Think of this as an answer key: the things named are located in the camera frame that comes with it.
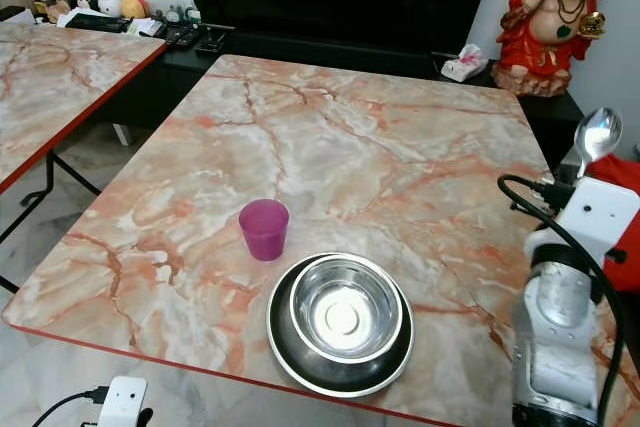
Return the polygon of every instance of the metal bowl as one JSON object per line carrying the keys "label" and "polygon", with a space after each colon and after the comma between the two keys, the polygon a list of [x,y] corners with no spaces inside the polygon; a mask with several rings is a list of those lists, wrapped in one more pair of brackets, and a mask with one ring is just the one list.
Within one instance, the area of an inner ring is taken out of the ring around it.
{"label": "metal bowl", "polygon": [[293,283],[289,309],[306,346],[344,364],[369,362],[387,352],[402,324],[391,277],[352,254],[321,257],[305,267]]}
{"label": "metal bowl", "polygon": [[355,398],[382,390],[404,371],[414,341],[411,309],[404,294],[400,296],[402,324],[398,338],[385,353],[370,362],[336,363],[318,355],[298,336],[289,315],[291,288],[300,272],[315,260],[332,254],[317,254],[293,265],[278,281],[267,308],[267,334],[278,363],[297,382],[322,395]]}

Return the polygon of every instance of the marble tabletop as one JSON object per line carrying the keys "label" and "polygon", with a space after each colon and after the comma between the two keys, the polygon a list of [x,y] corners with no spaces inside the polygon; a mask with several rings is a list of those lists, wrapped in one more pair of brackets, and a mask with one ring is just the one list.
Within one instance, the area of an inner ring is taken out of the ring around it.
{"label": "marble tabletop", "polygon": [[161,39],[0,23],[0,193],[164,46]]}
{"label": "marble tabletop", "polygon": [[[52,250],[3,312],[27,332],[306,392],[265,329],[278,277],[321,251],[364,255],[410,299],[405,374],[355,405],[438,425],[505,426],[510,309],[536,222],[503,172],[547,166],[510,93],[223,56]],[[291,212],[284,255],[253,260],[238,213]],[[611,324],[594,343],[604,375]],[[625,356],[609,418],[638,425]]]}

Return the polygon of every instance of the black cable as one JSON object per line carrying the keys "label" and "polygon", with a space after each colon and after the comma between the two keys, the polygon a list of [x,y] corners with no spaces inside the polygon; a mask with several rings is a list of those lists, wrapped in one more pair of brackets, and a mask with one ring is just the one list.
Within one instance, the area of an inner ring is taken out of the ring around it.
{"label": "black cable", "polygon": [[534,217],[537,217],[539,220],[544,222],[544,224],[546,224],[550,229],[558,234],[560,238],[562,238],[562,240],[564,240],[570,247],[575,249],[583,257],[584,261],[587,262],[587,265],[589,265],[590,269],[593,271],[596,280],[602,286],[602,290],[604,291],[604,294],[607,297],[607,301],[609,302],[609,306],[611,307],[611,311],[613,312],[613,317],[616,321],[616,339],[613,345],[613,354],[611,355],[609,371],[607,372],[607,377],[604,381],[604,386],[602,387],[602,392],[600,394],[600,402],[598,403],[598,425],[603,426],[605,415],[607,413],[607,404],[609,403],[609,397],[611,396],[611,390],[613,388],[613,383],[615,382],[616,375],[618,374],[618,370],[620,369],[622,347],[624,346],[624,320],[622,316],[622,306],[620,305],[620,299],[607,276],[604,274],[604,272],[602,272],[602,269],[600,268],[598,263],[593,259],[593,257],[591,257],[591,255],[584,249],[584,247],[582,247],[582,245],[576,239],[574,239],[571,234],[569,234],[560,225],[558,225],[556,221],[545,214],[540,208],[536,207],[531,202],[527,201],[526,199],[515,193],[513,190],[511,190],[506,184],[508,181],[516,182],[533,189],[535,189],[536,184],[534,182],[531,182],[530,180],[523,179],[522,177],[518,177],[516,175],[503,175],[498,179],[498,187],[507,197],[529,211],[529,213],[531,213]]}
{"label": "black cable", "polygon": [[40,416],[40,418],[38,420],[36,420],[35,424],[33,424],[33,427],[38,427],[42,422],[44,422],[44,420],[47,417],[49,417],[51,415],[51,413],[54,410],[58,409],[60,406],[66,404],[67,402],[70,402],[72,400],[76,400],[76,399],[92,399],[94,404],[102,404],[102,403],[104,403],[104,399],[107,396],[107,391],[108,390],[109,390],[109,387],[100,386],[100,387],[98,387],[97,389],[94,389],[94,390],[87,390],[86,392],[79,392],[77,394],[70,395],[69,397],[65,397],[60,402],[57,402],[56,404],[51,406],[51,408],[49,408],[49,410],[47,410],[44,414],[42,414]]}

